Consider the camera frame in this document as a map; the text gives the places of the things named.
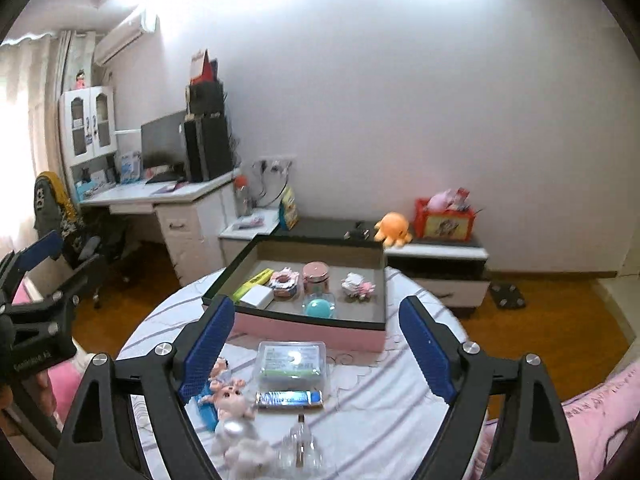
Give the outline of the pink lid jar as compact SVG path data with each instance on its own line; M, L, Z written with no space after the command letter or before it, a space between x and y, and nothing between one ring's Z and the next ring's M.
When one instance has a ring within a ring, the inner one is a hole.
M303 266L302 275L306 295L321 295L330 291L330 270L326 263L308 262Z

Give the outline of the pink white small toy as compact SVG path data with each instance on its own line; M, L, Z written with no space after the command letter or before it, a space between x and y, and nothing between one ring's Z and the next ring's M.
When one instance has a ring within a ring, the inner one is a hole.
M341 281L341 289L349 299L367 301L375 292L375 284L366 281L361 274L349 272Z

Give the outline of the clear glass perfume bottle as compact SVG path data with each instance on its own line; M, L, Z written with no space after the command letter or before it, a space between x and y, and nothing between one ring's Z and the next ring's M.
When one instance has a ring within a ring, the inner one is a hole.
M297 415L296 423L282 439L278 460L285 479L319 479L322 476L323 453L304 414Z

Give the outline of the clear cotton swab box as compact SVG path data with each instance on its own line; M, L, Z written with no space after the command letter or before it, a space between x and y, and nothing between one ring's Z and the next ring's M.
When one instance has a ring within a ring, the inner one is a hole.
M253 370L258 391L323 391L326 345L318 341L262 341Z

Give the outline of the black speaker box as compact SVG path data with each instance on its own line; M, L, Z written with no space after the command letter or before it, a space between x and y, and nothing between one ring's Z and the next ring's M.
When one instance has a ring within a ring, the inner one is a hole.
M186 108L195 116L224 114L224 86L218 80L186 87Z

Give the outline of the pink doll figure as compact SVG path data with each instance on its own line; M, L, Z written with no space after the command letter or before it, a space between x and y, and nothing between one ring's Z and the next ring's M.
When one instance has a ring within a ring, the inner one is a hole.
M198 406L211 406L218 420L231 417L255 418L255 409L243 394L246 382L231 376L229 363L221 356L209 373L205 393L198 399Z

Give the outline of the pink black storage box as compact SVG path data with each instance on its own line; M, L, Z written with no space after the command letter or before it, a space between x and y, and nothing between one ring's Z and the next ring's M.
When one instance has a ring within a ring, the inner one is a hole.
M335 301L334 318L308 318L303 314L307 296L303 285L303 266L322 261L330 270L330 291ZM291 268L299 273L297 295L277 300L265 310L244 308L231 298L246 281L265 269L273 273ZM354 272L375 284L367 301L352 300L341 289L342 279ZM379 242L325 240L318 237L280 237L257 235L215 278L202 297L204 308L221 296L235 306L233 330L262 339L322 341L329 349L380 352L385 346L387 301L385 256Z

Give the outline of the white computer desk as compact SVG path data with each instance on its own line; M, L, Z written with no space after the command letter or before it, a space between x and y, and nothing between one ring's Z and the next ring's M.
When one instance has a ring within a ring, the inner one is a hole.
M233 180L235 169L213 180L183 183L168 192L165 183L142 181L119 184L80 202L80 206L106 207L111 214L149 216L160 224L175 274L181 285L224 267L219 235L236 219Z

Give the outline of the pink plush toy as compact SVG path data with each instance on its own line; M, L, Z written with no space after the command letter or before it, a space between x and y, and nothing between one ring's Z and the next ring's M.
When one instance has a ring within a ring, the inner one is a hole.
M425 208L429 211L466 211L469 209L468 198L470 192L465 188L450 188L432 196Z

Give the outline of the blue comb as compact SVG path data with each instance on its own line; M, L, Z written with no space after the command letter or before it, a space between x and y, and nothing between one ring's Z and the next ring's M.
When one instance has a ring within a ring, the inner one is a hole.
M198 412L208 431L214 432L218 425L218 412L215 408L217 394L224 386L218 379L211 379L196 396Z

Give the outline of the yellow long box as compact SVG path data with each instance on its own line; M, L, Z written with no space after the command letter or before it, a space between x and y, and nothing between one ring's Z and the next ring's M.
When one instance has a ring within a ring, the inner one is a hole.
M265 269L260 271L258 274L254 275L248 281L243 283L231 296L234 302L239 302L241 298L253 287L260 285L264 286L268 284L270 278L272 277L273 270Z

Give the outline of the white bedside table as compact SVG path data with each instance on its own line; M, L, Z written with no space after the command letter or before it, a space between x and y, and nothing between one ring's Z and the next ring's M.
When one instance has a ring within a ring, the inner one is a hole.
M219 245L224 263L232 263L244 247L256 235L270 235L279 225L277 209L255 209L250 216L233 220L219 235Z

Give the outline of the teal round container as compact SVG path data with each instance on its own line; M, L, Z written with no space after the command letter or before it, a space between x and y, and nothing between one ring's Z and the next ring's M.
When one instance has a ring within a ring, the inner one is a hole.
M308 318L334 318L335 301L328 295L309 295L303 303L303 314Z

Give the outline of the blue toothpaste box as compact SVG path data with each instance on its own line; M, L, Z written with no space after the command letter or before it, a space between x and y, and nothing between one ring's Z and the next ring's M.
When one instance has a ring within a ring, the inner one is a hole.
M272 390L258 392L255 396L258 408L321 408L322 392L318 390Z

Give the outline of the orange octopus plush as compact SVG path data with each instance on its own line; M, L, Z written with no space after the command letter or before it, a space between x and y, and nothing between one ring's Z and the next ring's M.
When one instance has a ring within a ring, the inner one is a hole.
M398 212L389 212L375 223L374 240L384 247L402 247L412 241L409 221Z

